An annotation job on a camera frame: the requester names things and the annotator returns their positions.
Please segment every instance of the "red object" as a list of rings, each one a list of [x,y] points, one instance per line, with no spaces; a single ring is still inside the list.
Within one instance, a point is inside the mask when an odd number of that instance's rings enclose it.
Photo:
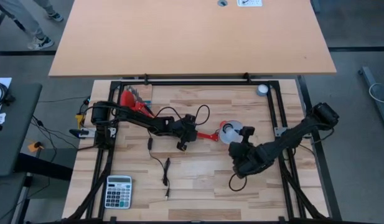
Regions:
[[[218,141],[218,133],[204,134],[204,133],[197,132],[197,137]]]
[[[146,104],[135,101],[134,95],[128,90],[123,91],[123,93],[121,94],[119,104],[120,106],[127,106],[131,108],[131,110],[138,111],[151,118],[153,117],[153,115],[148,111],[148,109],[146,109],[147,108]]]

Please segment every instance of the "light wood desk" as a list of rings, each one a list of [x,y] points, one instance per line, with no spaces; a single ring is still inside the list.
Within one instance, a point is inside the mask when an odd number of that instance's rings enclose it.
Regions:
[[[310,0],[76,0],[49,76],[335,74]]]
[[[110,89],[109,80],[95,81],[91,104],[105,101]],[[295,80],[280,80],[284,109],[290,127],[303,118],[301,102]],[[201,104],[209,105],[208,122],[199,131],[213,133],[223,120],[236,119],[244,125],[254,126],[250,141],[255,145],[273,141],[273,128],[268,109],[268,99],[256,95],[256,86],[153,86],[152,110],[164,106],[174,107],[181,116],[194,114]],[[86,126],[90,124],[90,113]],[[164,110],[161,116],[173,116]],[[198,122],[206,118],[201,110]],[[130,175],[133,178],[133,199],[129,210],[105,210],[105,220],[117,216],[117,220],[277,220],[287,216],[281,176],[277,161],[266,171],[248,176],[246,188],[232,192],[228,181],[233,174],[228,146],[221,142],[198,139],[188,143],[185,152],[176,149],[177,139],[153,136],[152,154],[162,161],[171,158],[168,177],[171,195],[165,201],[166,187],[161,182],[162,168],[149,157],[148,133],[144,128],[130,123],[119,124],[112,166],[113,175]],[[91,146],[92,139],[82,140],[80,147]],[[302,143],[311,148],[308,141]],[[74,167],[63,217],[71,215],[90,190],[97,150],[80,151]],[[314,156],[299,147],[296,164],[303,191],[318,210],[327,215],[324,194]],[[244,180],[233,180],[233,188],[239,188]],[[297,211],[292,192],[294,211]],[[97,216],[101,193],[96,195],[94,214]]]

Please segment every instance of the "black metal frame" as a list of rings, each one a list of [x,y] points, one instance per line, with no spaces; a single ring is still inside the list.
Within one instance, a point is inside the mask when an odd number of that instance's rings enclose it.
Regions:
[[[272,89],[275,90],[276,99],[277,99],[278,107],[279,107],[279,115],[281,117],[281,125],[282,125],[282,127],[287,127],[286,113],[284,110],[283,99],[281,97],[281,90],[280,90],[279,81],[252,81],[249,74],[245,74],[244,78],[246,78],[246,80],[227,79],[227,80],[218,80],[218,81],[212,81],[212,80],[207,80],[207,81],[186,80],[186,81],[184,81],[184,80],[165,80],[165,79],[162,79],[162,80],[154,80],[154,81],[150,82],[148,80],[148,76],[145,75],[144,80],[112,81],[111,85],[110,85],[110,93],[109,93],[108,101],[114,101],[115,91],[118,90],[119,94],[118,94],[118,98],[116,99],[116,101],[117,101],[117,103],[119,103],[120,93],[124,90],[125,86],[126,85],[135,85],[135,84],[145,84],[145,85],[152,84],[152,85],[164,85],[164,86],[165,85],[256,85],[257,86],[257,85],[264,84],[264,85],[270,86]],[[303,88],[303,86],[301,85],[301,90],[304,91],[304,93],[302,95],[304,97],[304,101],[305,101],[305,104],[307,105],[307,110],[308,110],[308,109],[312,108],[312,105],[311,105],[311,102],[309,99],[309,95],[307,93],[306,86],[305,86],[305,88]],[[273,125],[273,128],[277,128],[278,124],[277,124],[277,120],[276,120],[276,112],[274,109],[274,102],[273,102],[273,96],[272,96],[271,91],[268,92],[267,98],[268,98],[268,106],[269,106],[269,111],[270,111],[270,115],[271,115],[272,125]],[[313,138],[314,138],[314,141],[320,139],[319,134],[317,132],[314,133]],[[327,193],[326,194],[327,196],[331,197],[331,200],[328,200],[328,202],[330,202],[330,201],[332,202],[332,205],[330,206],[331,207],[330,214],[332,215],[332,218],[334,220],[341,220],[341,217],[339,215],[340,212],[339,212],[338,204],[337,204],[337,201],[335,199],[335,193],[334,193],[334,190],[332,188],[331,180],[329,177],[329,171],[327,168],[327,164],[325,163],[325,158],[324,158],[324,153],[323,153],[323,148],[321,146],[321,143],[317,143],[315,145],[315,147],[316,147],[316,152],[317,152],[317,157],[318,157],[317,159],[318,159],[318,161],[321,161],[320,165],[323,165],[323,167],[320,168],[320,171],[321,171],[322,175],[325,175],[325,178],[322,178],[325,182],[325,193]],[[104,153],[104,149],[99,148],[98,155],[96,157],[95,170],[93,173],[93,180],[92,180],[91,186],[94,186],[96,184],[96,180],[99,178],[100,171],[101,171],[101,163],[102,163],[103,153]],[[112,163],[112,160],[113,160],[113,154],[114,154],[114,147],[112,149],[109,149],[109,155],[108,155],[107,162],[109,162],[110,164]],[[287,149],[287,154],[289,157],[288,161],[289,161],[289,166],[291,169],[291,175],[292,175],[293,181],[299,187],[297,167],[296,167],[296,163],[294,160],[292,149]],[[279,168],[287,170],[287,165],[286,165],[286,162],[283,158],[283,155],[281,155],[279,157],[278,161],[279,161]],[[289,191],[289,185],[288,185],[288,182],[284,178],[283,175],[282,175],[282,183],[283,183],[283,191],[284,191],[284,197],[285,197],[288,217],[294,218],[293,204],[292,204],[291,195],[290,195],[290,191]],[[101,192],[102,197],[100,200],[100,207],[99,207],[99,212],[98,212],[98,218],[99,219],[103,219],[103,215],[104,215],[104,211],[105,211],[105,204],[104,204],[105,189],[106,189],[106,182],[103,183],[103,190]],[[94,201],[95,200],[92,200],[91,203],[89,204],[88,208],[87,208],[87,215],[85,217],[87,219],[92,217]],[[305,212],[304,205],[301,202],[301,199],[298,197],[297,197],[297,205],[298,205],[300,217],[306,218],[306,212]],[[139,223],[139,222],[124,221],[124,222],[116,222],[116,223]],[[273,222],[268,222],[268,223],[279,223],[279,221],[273,221]]]

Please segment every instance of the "wooden table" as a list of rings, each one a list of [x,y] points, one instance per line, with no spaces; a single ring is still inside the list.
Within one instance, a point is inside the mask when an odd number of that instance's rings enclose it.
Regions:
[[[310,0],[76,0],[51,77],[335,74]]]
[[[109,80],[95,81],[91,103],[107,100]],[[295,80],[279,81],[289,126],[297,125],[303,118],[301,102]],[[151,88],[142,86],[141,92]],[[153,86],[152,110],[164,106],[174,107],[181,116],[194,114],[201,104],[209,105],[208,122],[199,131],[213,133],[223,120],[236,119],[244,125],[254,126],[250,141],[255,145],[274,140],[273,128],[266,97],[257,96],[256,86]],[[173,116],[164,110],[161,116]],[[201,110],[198,122],[207,112]],[[233,174],[228,146],[221,142],[198,139],[188,144],[185,152],[176,149],[177,139],[154,136],[152,154],[162,161],[171,158],[168,177],[171,195],[165,201],[166,187],[161,182],[162,169],[147,150],[148,133],[130,123],[119,124],[113,160],[113,175],[130,175],[133,178],[133,200],[129,210],[105,210],[105,220],[117,216],[117,220],[277,220],[287,216],[284,194],[277,161],[266,171],[248,177],[246,188],[232,192],[228,181]],[[92,139],[82,140],[80,147],[90,146]],[[307,140],[302,143],[311,148]],[[80,151],[74,167],[63,217],[71,215],[80,205],[91,187],[97,150]],[[311,152],[296,149],[296,164],[303,191],[318,210],[327,215],[324,194],[319,180],[315,158]],[[233,188],[239,188],[243,180],[233,180]],[[294,211],[297,211],[292,192]],[[96,195],[94,214],[97,216],[101,193]]]

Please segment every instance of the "sneaker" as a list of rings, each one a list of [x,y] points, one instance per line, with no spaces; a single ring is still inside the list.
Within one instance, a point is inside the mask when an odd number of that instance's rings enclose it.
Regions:
[[[56,22],[62,22],[63,21],[63,16],[57,12],[55,14],[52,14],[52,15],[48,14],[48,18],[53,19]]]
[[[27,47],[30,50],[42,50],[52,46],[54,43],[55,42],[53,40],[49,39],[49,37],[46,37],[46,36],[42,40],[38,39],[37,37],[34,37],[32,39],[32,42],[27,44]]]

